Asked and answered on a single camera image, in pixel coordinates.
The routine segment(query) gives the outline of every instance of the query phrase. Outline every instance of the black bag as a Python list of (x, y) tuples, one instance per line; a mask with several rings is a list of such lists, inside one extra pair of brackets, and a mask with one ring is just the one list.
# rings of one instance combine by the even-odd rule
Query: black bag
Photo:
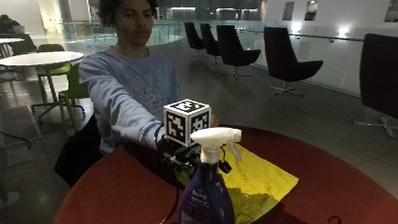
[(104, 156), (100, 152), (100, 144), (97, 120), (92, 115), (85, 127), (67, 139), (53, 168), (71, 186)]

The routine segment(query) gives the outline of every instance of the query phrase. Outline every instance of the light blue sweatshirt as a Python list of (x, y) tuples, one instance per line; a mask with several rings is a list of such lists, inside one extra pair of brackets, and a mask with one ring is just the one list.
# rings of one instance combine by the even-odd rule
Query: light blue sweatshirt
[(101, 151), (112, 152), (125, 140), (156, 148), (163, 107), (180, 100), (178, 74), (169, 60), (152, 51), (133, 60), (109, 48), (83, 59), (80, 76), (95, 106)]

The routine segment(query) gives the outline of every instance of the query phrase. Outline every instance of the glass railing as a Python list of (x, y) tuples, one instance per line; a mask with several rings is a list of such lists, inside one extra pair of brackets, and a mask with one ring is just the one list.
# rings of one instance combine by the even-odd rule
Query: glass railing
[[(192, 21), (200, 35), (200, 24), (209, 23), (217, 38), (217, 25), (230, 24), (237, 28), (241, 45), (245, 49), (261, 49), (256, 66), (268, 69), (264, 51), (264, 26), (281, 26), (264, 21)], [(64, 23), (67, 41), (84, 41), (87, 46), (113, 45), (115, 30), (97, 22)], [(326, 26), (285, 26), (298, 61), (322, 60), (324, 65), (314, 77), (305, 81), (344, 93), (360, 95), (360, 62), (365, 34), (398, 36), (395, 29), (341, 28)], [(148, 45), (160, 45), (185, 38), (182, 21), (156, 21)]]
[[(61, 24), (67, 43), (85, 42), (88, 47), (116, 44), (115, 28), (103, 26), (99, 21), (75, 21)], [(180, 39), (178, 22), (155, 21), (148, 46), (165, 44)]]

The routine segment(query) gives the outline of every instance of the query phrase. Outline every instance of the floor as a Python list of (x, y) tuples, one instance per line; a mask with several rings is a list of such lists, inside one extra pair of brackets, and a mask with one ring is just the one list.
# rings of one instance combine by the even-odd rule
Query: floor
[[(107, 44), (87, 47), (85, 42), (65, 43), (60, 37), (33, 38), (33, 42), (37, 46), (61, 43), (68, 50), (85, 55), (107, 48)], [(377, 112), (362, 106), (360, 98), (306, 82), (294, 83), (304, 97), (273, 96), (268, 86), (281, 86), (282, 83), (264, 69), (254, 66), (240, 68), (240, 72), (252, 76), (238, 79), (221, 74), (232, 72), (233, 67), (212, 65), (214, 58), (210, 56), (192, 58), (189, 55), (197, 52), (189, 49), (185, 39), (149, 48), (176, 65), (184, 98), (209, 104), (220, 123), (282, 133), (322, 148), (357, 167), (398, 198), (398, 141), (391, 141), (381, 128), (350, 124), (354, 119), (379, 119)], [(0, 109), (41, 102), (33, 69), (27, 69), (25, 74), (23, 80), (13, 80), (12, 73), (0, 75), (11, 79), (0, 82)], [(67, 89), (65, 77), (55, 78), (55, 88), (57, 91)], [(80, 103), (89, 116), (89, 100)], [(41, 108), (36, 110), (36, 117), (41, 111)], [(20, 146), (0, 148), (1, 181), (7, 191), (16, 190), (21, 194), (16, 204), (0, 210), (1, 224), (51, 223), (69, 190), (67, 182), (53, 172), (53, 165), (72, 131), (63, 129), (59, 108), (44, 116), (43, 121), (43, 138), (32, 141), (32, 161), (8, 167), (7, 151)], [(87, 119), (79, 117), (79, 121), (84, 125)]]

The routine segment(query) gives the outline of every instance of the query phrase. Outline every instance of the yellow cloth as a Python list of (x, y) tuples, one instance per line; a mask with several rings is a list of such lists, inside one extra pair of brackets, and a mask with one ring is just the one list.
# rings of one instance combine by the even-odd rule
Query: yellow cloth
[(298, 178), (261, 159), (241, 145), (237, 161), (225, 148), (225, 160), (233, 167), (229, 174), (220, 172), (233, 200), (236, 223), (252, 223), (266, 214), (297, 185)]

